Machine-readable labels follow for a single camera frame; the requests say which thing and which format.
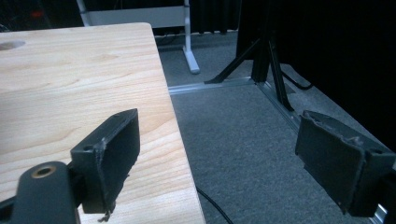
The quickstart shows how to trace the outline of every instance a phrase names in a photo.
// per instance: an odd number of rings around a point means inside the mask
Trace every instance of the black curtain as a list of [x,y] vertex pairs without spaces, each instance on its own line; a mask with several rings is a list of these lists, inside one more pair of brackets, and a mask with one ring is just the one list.
[[190,4],[192,32],[238,29],[241,0],[190,0]]
[[0,32],[83,26],[76,1],[0,0]]
[[[184,0],[84,0],[89,11],[143,7],[183,6]],[[238,29],[241,0],[190,0],[191,31],[204,33]],[[178,33],[183,27],[156,29],[160,33]]]
[[285,0],[281,18],[280,60],[396,151],[396,1]]

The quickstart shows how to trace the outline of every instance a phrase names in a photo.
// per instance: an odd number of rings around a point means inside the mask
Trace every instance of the wooden table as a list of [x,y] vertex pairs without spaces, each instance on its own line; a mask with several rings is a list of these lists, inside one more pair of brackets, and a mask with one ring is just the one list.
[[[0,34],[0,201],[24,171],[69,163],[73,146],[131,108],[141,152],[109,222],[204,223],[148,24]],[[79,212],[82,223],[102,217]]]

